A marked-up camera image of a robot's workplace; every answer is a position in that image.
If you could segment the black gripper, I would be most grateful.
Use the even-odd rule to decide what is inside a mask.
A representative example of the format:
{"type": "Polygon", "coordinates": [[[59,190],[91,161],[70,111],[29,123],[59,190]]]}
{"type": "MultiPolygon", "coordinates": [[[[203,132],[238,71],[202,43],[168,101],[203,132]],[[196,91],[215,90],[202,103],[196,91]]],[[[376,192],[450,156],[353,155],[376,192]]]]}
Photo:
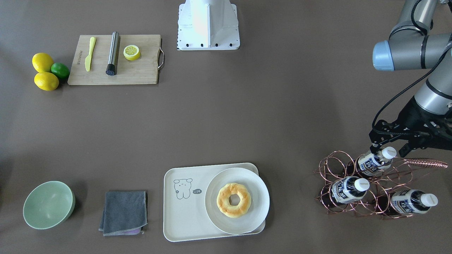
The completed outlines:
{"type": "Polygon", "coordinates": [[[451,108],[446,114],[437,115],[425,111],[412,98],[392,122],[379,120],[369,133],[372,145],[369,150],[376,154],[381,146],[395,140],[406,140],[399,149],[401,158],[405,158],[416,149],[435,148],[452,149],[451,108]]]}

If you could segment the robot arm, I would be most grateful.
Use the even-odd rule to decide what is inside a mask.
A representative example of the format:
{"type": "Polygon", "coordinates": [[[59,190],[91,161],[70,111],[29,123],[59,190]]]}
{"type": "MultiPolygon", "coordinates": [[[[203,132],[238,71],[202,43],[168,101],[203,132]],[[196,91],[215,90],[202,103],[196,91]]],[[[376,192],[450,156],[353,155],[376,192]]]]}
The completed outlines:
{"type": "Polygon", "coordinates": [[[371,152],[395,140],[406,140],[399,155],[416,149],[451,150],[452,58],[451,34],[434,34],[436,0],[407,0],[389,39],[373,50],[374,68],[380,71],[428,69],[423,82],[394,122],[372,122],[371,152]]]}

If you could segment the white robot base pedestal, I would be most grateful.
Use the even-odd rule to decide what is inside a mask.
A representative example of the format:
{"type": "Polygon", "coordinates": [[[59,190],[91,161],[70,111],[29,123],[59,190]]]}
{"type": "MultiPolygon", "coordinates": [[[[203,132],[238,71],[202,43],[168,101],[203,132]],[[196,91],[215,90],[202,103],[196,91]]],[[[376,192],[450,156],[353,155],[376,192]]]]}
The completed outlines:
{"type": "Polygon", "coordinates": [[[229,0],[186,0],[179,5],[178,50],[237,50],[237,7],[229,0]]]}

